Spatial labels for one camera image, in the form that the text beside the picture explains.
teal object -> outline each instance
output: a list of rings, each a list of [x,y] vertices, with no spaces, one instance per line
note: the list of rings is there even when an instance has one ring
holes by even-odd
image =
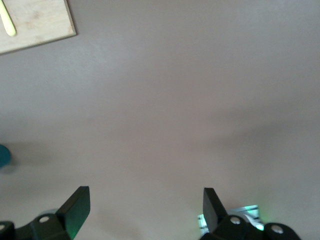
[[[8,148],[0,145],[0,168],[10,163],[11,154]]]

green light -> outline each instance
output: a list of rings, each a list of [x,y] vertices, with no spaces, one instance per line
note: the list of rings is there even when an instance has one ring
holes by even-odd
[[[246,210],[248,213],[250,213],[250,214],[253,212],[252,206],[245,206],[244,208],[245,208],[245,210]]]
[[[257,229],[261,230],[261,231],[263,231],[263,230],[265,229],[265,227],[264,227],[263,225],[261,225],[261,224],[258,224],[258,225],[256,225],[255,227],[256,227]]]

wooden board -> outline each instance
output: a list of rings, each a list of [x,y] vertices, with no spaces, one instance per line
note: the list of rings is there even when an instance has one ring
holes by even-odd
[[[0,54],[76,34],[66,0],[3,0],[16,29],[9,36],[0,20]]]

black plastic part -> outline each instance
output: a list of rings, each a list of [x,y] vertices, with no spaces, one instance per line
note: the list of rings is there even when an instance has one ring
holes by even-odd
[[[283,233],[277,233],[272,230],[272,226],[277,225],[282,228]],[[266,225],[264,225],[264,231],[263,231],[264,239],[267,240],[300,240],[298,235],[293,231],[290,227],[281,224],[281,223],[275,223],[270,222]]]
[[[227,211],[222,205],[216,191],[213,188],[204,188],[203,216],[210,233],[217,228],[218,224],[227,215]]]
[[[240,216],[228,215],[213,188],[203,191],[203,216],[210,233],[200,240],[301,240],[290,227],[281,223],[268,223],[264,230],[258,230]],[[273,225],[282,229],[275,232]]]
[[[239,224],[231,222],[231,218],[236,217],[240,220]],[[218,225],[213,232],[214,236],[219,236],[225,240],[243,240],[247,232],[247,223],[239,216],[228,215]]]
[[[64,229],[73,240],[90,213],[89,187],[81,186],[56,211]]]
[[[0,240],[73,240],[89,212],[89,187],[81,186],[55,214],[43,214],[17,229],[13,222],[0,221]]]

yellow marker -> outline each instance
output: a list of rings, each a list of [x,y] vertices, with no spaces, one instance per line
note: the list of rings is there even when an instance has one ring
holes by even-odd
[[[6,33],[11,37],[15,36],[17,32],[3,0],[0,0],[0,16]]]

